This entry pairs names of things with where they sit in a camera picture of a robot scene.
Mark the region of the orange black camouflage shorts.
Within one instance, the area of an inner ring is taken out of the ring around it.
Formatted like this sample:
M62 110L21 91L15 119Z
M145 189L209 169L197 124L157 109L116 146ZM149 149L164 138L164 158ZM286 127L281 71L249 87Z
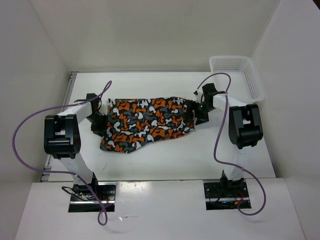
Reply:
M109 99L100 149L132 153L147 144L178 139L195 128L192 101L182 97Z

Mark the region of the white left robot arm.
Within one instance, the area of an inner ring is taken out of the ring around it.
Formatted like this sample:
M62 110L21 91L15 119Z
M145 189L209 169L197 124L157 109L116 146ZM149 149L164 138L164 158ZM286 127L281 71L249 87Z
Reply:
M69 107L57 115L47 115L44 120L44 150L72 172L76 193L94 200L100 194L98 180L80 154L81 136L79 123L88 120L90 130L102 137L107 119L99 110L102 100L94 93L88 93L85 99L79 99L75 106Z

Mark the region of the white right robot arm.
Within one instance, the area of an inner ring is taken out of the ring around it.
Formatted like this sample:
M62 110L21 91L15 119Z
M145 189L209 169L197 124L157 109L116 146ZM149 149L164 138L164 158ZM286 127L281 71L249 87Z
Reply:
M263 127L259 107L246 104L232 97L226 91L218 91L213 83L207 83L202 91L195 91L197 100L190 101L190 111L196 125L209 121L209 112L222 110L222 122L213 147L213 159L227 169L223 170L218 182L205 183L205 197L219 201L221 198L236 198L244 193L247 173L247 154L263 138ZM218 145L227 130L229 142L233 145L232 160L218 157Z

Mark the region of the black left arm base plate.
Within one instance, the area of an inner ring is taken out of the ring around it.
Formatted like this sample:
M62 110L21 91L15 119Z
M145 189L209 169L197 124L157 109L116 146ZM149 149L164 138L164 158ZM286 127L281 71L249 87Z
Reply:
M94 195L85 187L62 186L61 189L70 195L69 213L93 213L99 212L102 208ZM95 188L96 195L103 204L106 212L115 211L116 182L99 182Z

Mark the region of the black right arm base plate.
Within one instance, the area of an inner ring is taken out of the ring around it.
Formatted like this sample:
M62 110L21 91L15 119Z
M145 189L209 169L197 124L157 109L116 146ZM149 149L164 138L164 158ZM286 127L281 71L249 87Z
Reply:
M251 209L246 181L207 180L203 182L205 206L207 211Z

